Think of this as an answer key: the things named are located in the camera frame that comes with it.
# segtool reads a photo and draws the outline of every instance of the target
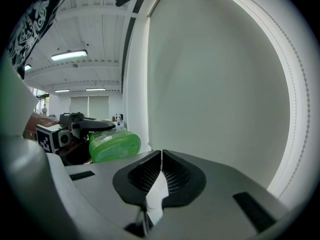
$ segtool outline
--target person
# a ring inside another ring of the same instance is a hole
[[[47,116],[47,109],[46,109],[46,104],[44,104],[44,107],[43,109],[41,110],[42,111],[42,116],[46,117]]]
[[[53,120],[49,117],[42,116],[41,114],[38,114],[37,112],[32,112],[26,126],[25,131],[35,134],[36,133],[36,126],[41,125],[44,127],[50,127],[55,126],[59,123],[57,120]]]
[[[12,31],[6,45],[9,60],[13,68],[24,79],[25,63],[35,45],[40,41],[54,22],[60,0],[36,0],[22,15]],[[25,127],[31,133],[36,132],[36,125],[53,126],[58,121],[32,113]]]

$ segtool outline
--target gray surface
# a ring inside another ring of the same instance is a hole
[[[86,196],[83,196],[83,193],[86,193],[86,190],[90,189],[91,184],[84,187],[80,193],[74,185],[76,181],[71,180],[59,156],[55,154],[47,154],[47,156],[60,199],[84,239],[139,239],[135,235],[122,230],[113,220],[110,220],[110,217],[117,213],[118,206],[105,202],[106,200],[102,199],[99,200],[99,203],[92,205],[92,203],[86,199]],[[81,166],[83,170],[79,171],[87,171],[87,165]],[[105,184],[103,187],[108,190],[113,189],[112,185],[106,186]],[[94,189],[91,195],[98,197],[102,196],[103,193],[102,186],[100,186],[100,189]],[[110,207],[112,211],[111,214],[104,213],[105,210],[103,210],[103,207],[105,206]]]
[[[171,151],[198,166],[206,175],[203,192],[190,205],[166,208],[148,239],[232,239],[243,240],[257,234],[233,195],[248,192],[275,219],[287,210],[263,187],[236,169]]]
[[[267,230],[263,231],[257,236],[250,238],[250,240],[277,239],[281,234],[283,234],[288,229],[289,226],[291,226],[291,224],[297,219],[297,217],[300,216],[301,212],[305,208],[305,205],[306,203],[303,203],[291,209],[274,226],[268,228]]]
[[[0,147],[4,175],[30,219],[53,239],[82,238],[60,200],[43,148],[19,136],[1,137]]]
[[[285,151],[290,103],[260,26],[232,0],[161,0],[148,41],[150,146],[232,166],[267,188]]]
[[[34,141],[7,138],[1,145],[6,151],[1,161],[13,192],[54,239],[139,239],[123,227],[136,221],[140,208],[121,200],[112,178],[117,170],[150,152],[117,161],[64,167],[59,156],[46,155]],[[251,194],[275,219],[287,212],[263,187],[239,171],[172,153],[201,168],[206,186],[191,204],[164,209],[162,219],[147,239],[242,240],[256,236],[256,230],[232,198],[239,192]],[[75,181],[69,176],[86,171],[95,175]]]
[[[195,156],[172,153],[201,168],[206,175],[206,186],[190,205],[164,209],[162,219],[151,230],[148,239],[242,240],[256,236],[255,228],[233,199],[233,195],[240,192],[248,192],[277,220],[287,212],[263,187],[236,169]],[[114,190],[112,178],[119,169],[147,154],[65,169],[69,175],[88,170],[94,172],[94,176],[75,180],[74,185],[99,213],[124,228],[136,220],[139,208],[122,201]]]
[[[97,211],[119,227],[124,228],[136,221],[140,207],[127,204],[120,198],[113,187],[113,176],[119,169],[150,153],[146,152],[132,158],[103,163],[67,166],[65,169],[69,175],[86,171],[94,172],[95,176],[73,181],[75,187]]]

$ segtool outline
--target camera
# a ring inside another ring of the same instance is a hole
[[[59,124],[50,127],[36,126],[38,143],[47,153],[57,153],[60,148],[68,146],[71,142],[70,131],[62,128]]]

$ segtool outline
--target black slot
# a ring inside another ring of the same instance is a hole
[[[259,233],[276,223],[276,220],[249,193],[234,194],[233,198]]]
[[[84,172],[80,172],[80,173],[76,173],[76,174],[71,174],[69,175],[71,180],[76,181],[76,180],[81,180],[90,176],[95,175],[92,171],[88,170],[88,171],[84,171]]]

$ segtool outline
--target white curtain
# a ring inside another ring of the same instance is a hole
[[[109,120],[109,97],[89,96],[89,117]]]
[[[81,112],[88,117],[88,97],[71,97],[70,112]]]

